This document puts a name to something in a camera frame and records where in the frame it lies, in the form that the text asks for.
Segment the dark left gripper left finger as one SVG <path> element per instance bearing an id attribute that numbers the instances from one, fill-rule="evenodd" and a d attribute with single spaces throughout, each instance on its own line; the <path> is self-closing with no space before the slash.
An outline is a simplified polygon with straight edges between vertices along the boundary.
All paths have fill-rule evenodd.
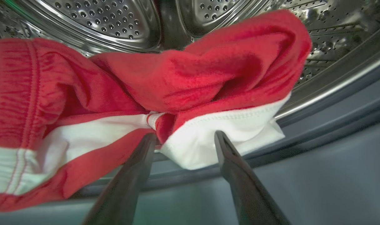
<path id="1" fill-rule="evenodd" d="M 140 191 L 150 175 L 156 141 L 155 134 L 144 135 L 90 209 L 84 225 L 133 224 Z"/>

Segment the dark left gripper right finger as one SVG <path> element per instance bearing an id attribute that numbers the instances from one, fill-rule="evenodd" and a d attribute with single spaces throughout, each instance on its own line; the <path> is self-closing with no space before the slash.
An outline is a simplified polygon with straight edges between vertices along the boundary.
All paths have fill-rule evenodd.
<path id="1" fill-rule="evenodd" d="M 279 206 L 223 131 L 214 141 L 220 172 L 229 183 L 240 225 L 289 225 Z"/>

